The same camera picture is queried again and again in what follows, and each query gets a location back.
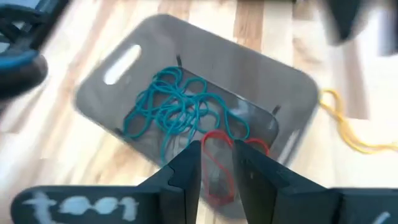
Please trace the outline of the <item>teal rubber band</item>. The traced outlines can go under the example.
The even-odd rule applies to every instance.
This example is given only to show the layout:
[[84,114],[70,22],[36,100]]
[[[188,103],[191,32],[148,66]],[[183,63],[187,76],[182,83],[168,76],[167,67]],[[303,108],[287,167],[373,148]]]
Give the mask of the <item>teal rubber band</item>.
[[[202,91],[193,95],[185,93],[187,87],[192,83],[200,83],[203,86]],[[221,106],[224,114],[228,111],[225,107],[224,100],[219,95],[207,91],[207,82],[202,78],[187,79],[181,88],[177,88],[177,86],[175,87],[172,91],[172,97],[173,101],[177,102],[171,105],[171,109],[168,112],[167,117],[177,114],[177,117],[171,121],[172,130],[176,133],[181,133],[187,128],[190,128],[193,134],[196,131],[205,134],[211,130],[218,129],[221,124],[221,115],[219,112],[210,109],[208,102],[211,100]],[[203,129],[200,126],[200,121],[202,117],[208,115],[215,118],[215,124],[212,128]]]
[[157,124],[165,131],[165,137],[160,148],[162,163],[167,162],[166,149],[170,138],[188,131],[187,144],[189,144],[196,131],[199,116],[197,103],[179,103],[162,107],[158,115],[160,119]]
[[[123,121],[123,135],[125,137],[134,139],[142,136],[155,118],[155,115],[160,108],[160,106],[154,106],[154,96],[156,92],[154,84],[159,79],[159,74],[160,72],[157,72],[152,77],[152,81],[149,86],[137,95],[134,106],[125,116]],[[129,132],[129,127],[136,116],[144,117],[144,126],[140,131],[138,131],[138,133],[133,134]]]
[[[160,109],[162,107],[166,107],[167,105],[171,105],[173,103],[176,103],[177,101],[173,101],[172,97],[172,91],[177,88],[181,88],[187,80],[183,80],[184,72],[181,67],[167,67],[164,68],[160,71],[159,74],[159,79],[155,82],[154,87],[155,87],[155,95],[156,94],[161,94],[165,95],[166,99],[162,100],[161,103],[159,103],[160,106],[158,112],[155,115],[156,120],[160,120],[158,118],[159,114],[162,114],[160,112]],[[185,93],[189,95],[193,95],[196,93],[199,93],[202,91],[203,86],[200,83],[192,83],[187,87],[187,90]]]
[[246,140],[250,135],[249,123],[238,110],[223,108],[224,126],[231,139]]

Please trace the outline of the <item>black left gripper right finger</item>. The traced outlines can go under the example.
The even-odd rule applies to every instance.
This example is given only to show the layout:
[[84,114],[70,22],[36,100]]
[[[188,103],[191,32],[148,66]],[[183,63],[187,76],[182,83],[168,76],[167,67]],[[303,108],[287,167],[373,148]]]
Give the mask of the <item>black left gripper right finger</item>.
[[326,188],[240,140],[233,165],[249,224],[398,224],[398,189]]

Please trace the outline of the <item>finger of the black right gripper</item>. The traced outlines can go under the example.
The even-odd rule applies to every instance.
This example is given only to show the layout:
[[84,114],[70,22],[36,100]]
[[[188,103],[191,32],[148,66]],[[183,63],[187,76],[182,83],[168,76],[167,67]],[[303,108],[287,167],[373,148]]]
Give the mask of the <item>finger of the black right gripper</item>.
[[398,0],[378,0],[381,10],[379,53],[389,57],[398,54]]
[[342,44],[358,33],[356,20],[364,0],[324,0],[334,29],[333,44]]

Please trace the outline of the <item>red rubber band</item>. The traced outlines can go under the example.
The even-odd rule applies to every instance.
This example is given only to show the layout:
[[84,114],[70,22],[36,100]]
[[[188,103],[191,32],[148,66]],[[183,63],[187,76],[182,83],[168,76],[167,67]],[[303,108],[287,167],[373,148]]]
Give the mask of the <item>red rubber band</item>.
[[203,179],[205,192],[208,200],[215,205],[226,205],[227,203],[231,203],[234,201],[235,188],[234,188],[234,179],[223,165],[221,165],[205,148],[206,141],[208,139],[221,139],[225,141],[230,148],[233,146],[233,140],[230,138],[228,134],[220,129],[214,129],[205,133],[205,135],[200,140],[201,142],[201,150],[202,152],[210,158],[211,161],[215,163],[215,165],[221,170],[222,173],[226,175],[227,178],[227,186],[228,186],[228,194],[226,196],[216,196],[215,194],[210,193],[210,184],[208,174],[206,173],[206,165],[202,163],[202,169],[205,171],[205,176]]

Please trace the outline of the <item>yellow rubber band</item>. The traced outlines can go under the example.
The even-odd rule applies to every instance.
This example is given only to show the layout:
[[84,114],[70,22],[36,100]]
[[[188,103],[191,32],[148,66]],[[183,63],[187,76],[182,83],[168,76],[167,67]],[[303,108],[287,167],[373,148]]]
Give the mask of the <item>yellow rubber band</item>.
[[[325,94],[330,94],[333,97],[335,101],[334,107],[323,101],[323,96]],[[382,151],[398,152],[398,142],[391,142],[388,144],[370,144],[360,140],[360,138],[355,135],[348,119],[344,116],[343,101],[336,90],[321,90],[318,102],[319,105],[336,121],[337,132],[340,135],[340,138],[347,146],[352,148],[352,150],[362,154],[377,154]]]

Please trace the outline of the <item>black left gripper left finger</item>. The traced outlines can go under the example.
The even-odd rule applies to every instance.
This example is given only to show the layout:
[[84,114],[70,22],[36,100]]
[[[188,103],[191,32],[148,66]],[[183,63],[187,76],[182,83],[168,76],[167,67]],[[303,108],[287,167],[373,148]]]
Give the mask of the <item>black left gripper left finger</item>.
[[11,203],[13,224],[195,224],[201,143],[191,142],[137,186],[46,185]]

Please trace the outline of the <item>grey translucent plastic bin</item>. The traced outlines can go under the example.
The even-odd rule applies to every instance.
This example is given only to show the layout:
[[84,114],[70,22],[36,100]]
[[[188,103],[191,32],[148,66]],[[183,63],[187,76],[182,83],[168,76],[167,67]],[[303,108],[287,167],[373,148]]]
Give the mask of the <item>grey translucent plastic bin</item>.
[[[271,158],[290,164],[317,107],[318,88],[307,74],[168,14],[144,19],[86,78],[76,93],[76,107],[90,120],[163,166],[160,148],[165,131],[155,121],[138,138],[123,135],[123,121],[152,77],[167,67],[181,67],[183,80],[202,78],[208,92],[249,123],[249,137],[265,141]],[[215,101],[211,110],[224,113]],[[144,117],[136,116],[136,134]],[[167,162],[187,145],[188,131],[173,135]]]

